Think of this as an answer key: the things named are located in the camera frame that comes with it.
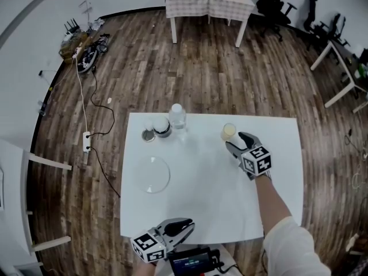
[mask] white tablecloth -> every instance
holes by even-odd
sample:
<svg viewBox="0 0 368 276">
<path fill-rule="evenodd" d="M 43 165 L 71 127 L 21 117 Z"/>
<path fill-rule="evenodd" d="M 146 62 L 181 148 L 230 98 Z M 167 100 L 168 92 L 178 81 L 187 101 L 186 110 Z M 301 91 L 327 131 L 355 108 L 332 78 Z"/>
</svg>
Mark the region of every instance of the white tablecloth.
<svg viewBox="0 0 368 276">
<path fill-rule="evenodd" d="M 252 0 L 165 0 L 166 17 L 204 16 L 247 21 L 253 11 Z"/>
</svg>

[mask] small table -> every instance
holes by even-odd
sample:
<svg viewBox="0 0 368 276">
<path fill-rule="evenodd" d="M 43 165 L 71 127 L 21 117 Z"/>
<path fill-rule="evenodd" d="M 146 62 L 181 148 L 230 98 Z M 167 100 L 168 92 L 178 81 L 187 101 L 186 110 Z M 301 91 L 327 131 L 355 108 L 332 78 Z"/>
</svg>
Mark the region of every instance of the small table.
<svg viewBox="0 0 368 276">
<path fill-rule="evenodd" d="M 271 152 L 273 185 L 301 224 L 303 167 L 296 119 L 187 114 L 184 142 L 174 133 L 144 142 L 144 122 L 159 115 L 167 117 L 159 113 L 129 115 L 121 183 L 122 236 L 135 236 L 175 217 L 195 222 L 186 244 L 238 242 L 263 236 L 255 182 L 238 168 L 240 162 L 220 137 L 228 122 L 237 131 L 258 136 Z M 245 148 L 237 134 L 234 143 Z M 162 158 L 170 169 L 170 181 L 159 193 L 149 194 L 135 185 L 136 167 L 147 156 Z"/>
<path fill-rule="evenodd" d="M 228 20 L 241 21 L 241 27 L 235 46 L 239 47 L 242 42 L 247 21 L 253 11 L 252 0 L 165 0 L 166 17 L 171 21 L 172 42 L 177 42 L 175 17 L 205 16 L 226 18 Z"/>
<path fill-rule="evenodd" d="M 331 48 L 335 51 L 335 53 L 336 53 L 336 55 L 339 59 L 339 62 L 341 63 L 341 65 L 343 66 L 343 68 L 346 72 L 346 77 L 343 79 L 343 82 L 346 81 L 346 80 L 349 80 L 349 84 L 343 90 L 338 92 L 336 96 L 334 96 L 332 99 L 327 101 L 324 105 L 325 108 L 328 108 L 331 105 L 333 105 L 337 100 L 339 100 L 342 96 L 344 96 L 346 93 L 348 93 L 353 88 L 360 89 L 363 92 L 367 93 L 366 89 L 364 89 L 364 88 L 357 85 L 358 79 L 354 75 L 355 71 L 358 69 L 358 62 L 353 58 L 351 52 L 349 52 L 343 46 L 341 46 L 340 44 L 338 44 L 334 41 L 329 41 L 328 42 L 326 48 L 321 53 L 321 55 L 317 58 L 317 60 L 313 63 L 313 65 L 310 67 L 310 69 L 312 71 L 314 71 L 316 69 L 316 67 L 320 64 L 320 62 L 329 53 Z M 347 62 L 346 58 L 350 58 L 351 63 Z"/>
</svg>

